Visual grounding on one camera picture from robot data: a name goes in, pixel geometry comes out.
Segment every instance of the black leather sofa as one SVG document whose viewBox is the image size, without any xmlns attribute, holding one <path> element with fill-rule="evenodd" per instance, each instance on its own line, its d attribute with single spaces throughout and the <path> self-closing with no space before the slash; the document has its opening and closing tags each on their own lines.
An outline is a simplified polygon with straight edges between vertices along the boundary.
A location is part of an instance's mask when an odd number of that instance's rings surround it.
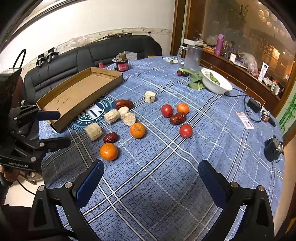
<svg viewBox="0 0 296 241">
<path fill-rule="evenodd" d="M 89 67 L 97 67 L 100 62 L 112 64 L 112 59 L 124 50 L 137 53 L 137 59 L 161 56 L 161 46 L 150 36 L 125 35 L 94 42 L 54 56 L 51 63 L 44 62 L 41 68 L 30 70 L 24 78 L 24 97 L 27 104 L 35 104 L 52 88 L 69 77 Z M 29 139 L 37 139 L 38 122 L 24 126 L 20 133 Z"/>
</svg>

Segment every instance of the cardboard box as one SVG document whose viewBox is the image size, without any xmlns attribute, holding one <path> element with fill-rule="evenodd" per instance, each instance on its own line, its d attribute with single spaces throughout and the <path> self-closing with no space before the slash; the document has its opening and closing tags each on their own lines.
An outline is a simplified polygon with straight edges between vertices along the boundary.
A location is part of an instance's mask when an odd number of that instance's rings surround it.
<svg viewBox="0 0 296 241">
<path fill-rule="evenodd" d="M 37 101 L 44 111 L 59 111 L 49 124 L 61 132 L 79 113 L 122 83 L 122 73 L 90 67 L 67 79 Z"/>
</svg>

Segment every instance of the blue gripper pad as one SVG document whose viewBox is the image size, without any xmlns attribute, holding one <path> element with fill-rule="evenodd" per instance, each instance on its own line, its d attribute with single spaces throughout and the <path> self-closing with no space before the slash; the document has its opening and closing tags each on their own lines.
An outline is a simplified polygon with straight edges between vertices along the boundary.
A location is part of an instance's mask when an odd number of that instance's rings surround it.
<svg viewBox="0 0 296 241">
<path fill-rule="evenodd" d="M 87 205 L 103 174 L 104 163 L 101 160 L 95 160 L 85 172 L 77 177 L 72 189 L 77 208 L 82 208 Z"/>
<path fill-rule="evenodd" d="M 199 163 L 198 172 L 216 206 L 224 208 L 231 195 L 227 179 L 216 172 L 207 160 Z"/>
</svg>

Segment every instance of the metal screw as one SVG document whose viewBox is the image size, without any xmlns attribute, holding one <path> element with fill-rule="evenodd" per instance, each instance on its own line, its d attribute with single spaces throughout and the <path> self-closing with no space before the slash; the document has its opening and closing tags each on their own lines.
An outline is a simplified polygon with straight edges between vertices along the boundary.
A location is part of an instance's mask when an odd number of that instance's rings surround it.
<svg viewBox="0 0 296 241">
<path fill-rule="evenodd" d="M 238 183 L 236 182 L 231 182 L 230 185 L 233 187 L 233 188 L 237 188 L 239 185 Z"/>
<path fill-rule="evenodd" d="M 70 188 L 70 187 L 72 187 L 72 183 L 71 182 L 68 182 L 68 183 L 65 184 L 65 188 Z"/>
<path fill-rule="evenodd" d="M 44 186 L 40 186 L 40 187 L 38 187 L 38 191 L 39 192 L 42 192 L 44 190 Z"/>
<path fill-rule="evenodd" d="M 261 192 L 263 192 L 263 191 L 265 190 L 265 188 L 264 188 L 263 186 L 261 186 L 261 185 L 258 186 L 258 189 L 259 189 Z"/>
</svg>

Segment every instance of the purple thermos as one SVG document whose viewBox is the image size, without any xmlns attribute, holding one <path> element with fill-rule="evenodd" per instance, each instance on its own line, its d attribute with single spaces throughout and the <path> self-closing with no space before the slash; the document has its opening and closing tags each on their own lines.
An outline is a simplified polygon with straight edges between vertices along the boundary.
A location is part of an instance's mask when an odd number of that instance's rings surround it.
<svg viewBox="0 0 296 241">
<path fill-rule="evenodd" d="M 221 55 L 223 44 L 224 44 L 224 35 L 219 34 L 216 49 L 215 49 L 215 54 L 217 54 L 219 56 Z"/>
</svg>

